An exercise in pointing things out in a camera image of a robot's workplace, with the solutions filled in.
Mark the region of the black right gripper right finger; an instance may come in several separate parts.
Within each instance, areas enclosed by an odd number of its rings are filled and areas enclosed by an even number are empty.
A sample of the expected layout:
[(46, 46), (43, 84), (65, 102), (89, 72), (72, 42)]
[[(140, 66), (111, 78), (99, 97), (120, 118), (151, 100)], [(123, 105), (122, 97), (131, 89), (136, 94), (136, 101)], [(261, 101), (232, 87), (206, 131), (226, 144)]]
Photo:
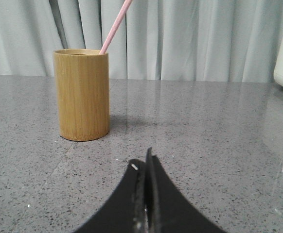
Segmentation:
[(223, 233), (173, 184), (157, 156), (146, 154), (145, 203), (150, 233)]

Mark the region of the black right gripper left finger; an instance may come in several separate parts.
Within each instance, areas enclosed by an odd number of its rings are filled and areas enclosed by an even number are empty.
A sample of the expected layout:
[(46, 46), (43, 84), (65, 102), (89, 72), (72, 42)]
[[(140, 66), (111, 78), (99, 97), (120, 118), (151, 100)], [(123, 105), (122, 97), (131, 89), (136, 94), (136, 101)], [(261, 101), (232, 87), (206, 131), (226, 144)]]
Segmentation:
[(145, 232), (145, 162), (131, 159), (108, 200), (77, 233)]

